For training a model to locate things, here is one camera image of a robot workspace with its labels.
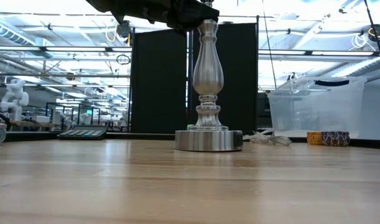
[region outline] fluorescent light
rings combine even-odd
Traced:
[[[63,104],[63,106],[79,106],[79,104]]]
[[[374,52],[327,52],[327,51],[314,51],[313,55],[343,55],[343,56],[364,56],[372,55]]]
[[[33,82],[33,83],[40,83],[41,82],[40,79],[35,78],[35,77],[14,76],[14,78],[18,78],[18,79],[25,80],[25,81],[28,81],[28,82]]]
[[[58,106],[58,107],[56,107],[55,109],[56,109],[56,110],[63,110],[64,107],[62,107],[62,106]]]
[[[99,105],[103,105],[103,106],[109,106],[109,103],[99,102],[98,104],[99,104]]]
[[[272,55],[303,55],[304,50],[271,50]],[[259,50],[259,54],[270,54],[269,50]]]
[[[111,101],[112,99],[89,99],[88,101],[94,101],[94,102],[97,102],[97,101]]]
[[[66,99],[68,101],[85,101],[86,99]]]
[[[0,50],[39,51],[40,48],[38,48],[38,47],[0,46]]]
[[[112,50],[113,52],[132,52],[131,47],[113,47]]]
[[[57,99],[56,102],[57,103],[68,103],[67,100],[62,100],[62,99]]]
[[[62,85],[62,84],[43,84],[41,86],[44,86],[44,87],[72,87],[72,85]]]
[[[118,91],[115,88],[105,88],[104,90],[106,93],[109,93],[109,94],[114,95],[114,96],[119,96],[122,94],[120,91]]]
[[[51,91],[56,92],[56,93],[61,93],[60,90],[52,88],[52,87],[46,87],[46,89],[51,90]]]
[[[113,88],[127,88],[130,87],[129,85],[113,85]]]
[[[54,52],[105,52],[104,47],[47,47],[47,50]]]
[[[67,94],[70,95],[70,96],[73,96],[73,97],[78,97],[78,98],[87,97],[86,95],[84,95],[82,93],[67,93]]]
[[[108,85],[76,85],[76,87],[82,87],[82,88],[91,88],[91,87],[94,87],[94,88],[106,88],[108,87]]]

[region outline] metal pole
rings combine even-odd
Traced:
[[[134,70],[133,68],[133,60],[136,59],[134,54],[135,51],[134,51],[134,48],[136,47],[136,35],[135,33],[133,32],[134,34],[134,38],[133,38],[133,42],[132,42],[132,63],[131,63],[131,69],[130,69],[130,74],[129,74],[129,100],[127,101],[128,103],[128,106],[127,106],[127,112],[129,113],[128,116],[127,116],[127,132],[130,133],[131,131],[131,125],[130,125],[130,120],[131,120],[131,110],[132,110],[132,72]]]
[[[49,103],[46,103],[46,116],[49,114],[48,110],[49,110]]]
[[[63,106],[63,115],[65,116],[65,106]],[[61,122],[61,129],[64,128],[64,118],[62,120],[63,121]]]
[[[12,76],[26,76],[26,77],[63,77],[63,78],[117,78],[118,75],[64,75],[64,74],[23,74],[23,73],[0,73],[0,76],[12,77]],[[130,75],[119,75],[119,78],[130,78]]]
[[[95,108],[91,108],[91,121],[90,121],[90,124],[93,124],[93,111],[95,110]]]
[[[256,89],[259,90],[259,15],[256,16]],[[254,99],[254,107],[256,109],[256,113],[254,113],[255,127],[254,131],[257,132],[257,96],[258,91],[256,91],[256,97]]]
[[[71,111],[71,121],[73,121],[73,111],[74,111],[75,109],[74,108],[72,108],[72,111]]]
[[[76,121],[76,123],[79,125],[80,124],[80,105],[78,107],[78,121]]]
[[[371,78],[369,78],[369,79],[367,80],[366,83],[373,82],[373,81],[375,81],[375,80],[379,80],[379,79],[380,79],[380,75],[377,75],[377,76],[375,76],[375,77],[371,77]]]
[[[98,125],[100,125],[101,109],[98,109]]]
[[[380,53],[379,36],[378,36],[378,33],[376,32],[376,27],[374,25],[374,21],[372,20],[371,12],[369,11],[368,2],[367,2],[367,0],[364,0],[364,2],[365,2],[365,6],[366,6],[366,11],[368,13],[369,21],[371,22],[372,31],[374,32],[375,39],[377,40],[377,43],[378,43],[378,49],[379,49],[379,53]]]

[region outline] wooden table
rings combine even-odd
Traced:
[[[243,152],[172,141],[0,147],[0,223],[380,223],[380,150],[293,144]]]

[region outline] round metal base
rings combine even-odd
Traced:
[[[177,150],[231,152],[242,150],[242,131],[176,131]]]

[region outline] cable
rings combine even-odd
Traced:
[[[250,140],[254,144],[268,144],[268,145],[276,145],[280,144],[283,146],[289,146],[292,141],[288,137],[284,136],[275,136],[274,131],[272,129],[266,130],[263,132],[257,132],[254,135],[245,135],[243,140]]]
[[[353,50],[355,48],[360,49],[364,47],[365,45],[368,45],[373,51],[376,51],[376,49],[371,44],[368,43],[368,37],[366,35],[359,35],[359,34],[354,35],[351,38],[351,44],[353,45],[353,47],[350,48],[349,50]]]
[[[375,34],[371,33],[371,30],[373,30],[373,29],[372,29],[372,28],[369,28],[368,33],[369,33],[370,35],[372,35],[373,37],[375,37]]]
[[[262,5],[263,5],[264,25],[266,26],[267,43],[268,43],[268,45],[269,45],[269,52],[270,52],[270,60],[271,60],[272,76],[274,77],[274,86],[277,88],[276,73],[275,73],[275,71],[274,71],[274,62],[272,61],[271,46],[270,46],[270,38],[269,38],[269,31],[268,31],[268,28],[267,28],[266,10],[265,10],[265,8],[264,8],[264,0],[262,0]]]
[[[369,10],[367,0],[364,0],[364,2],[365,2],[365,6],[366,6],[366,12],[368,13],[369,21],[371,22],[372,30],[374,31],[374,35],[376,37],[379,37],[378,33],[376,32],[374,21],[372,20],[371,11]]]
[[[111,43],[115,42],[116,40],[117,29],[118,29],[118,25],[115,26],[114,38],[112,40],[108,37],[108,30],[105,31],[105,38],[107,38],[107,40],[110,41]]]
[[[126,57],[127,58],[127,62],[123,62],[122,58],[123,57]],[[120,65],[129,65],[131,63],[131,59],[129,56],[125,55],[125,54],[121,54],[121,55],[118,55],[116,57],[116,62]]]

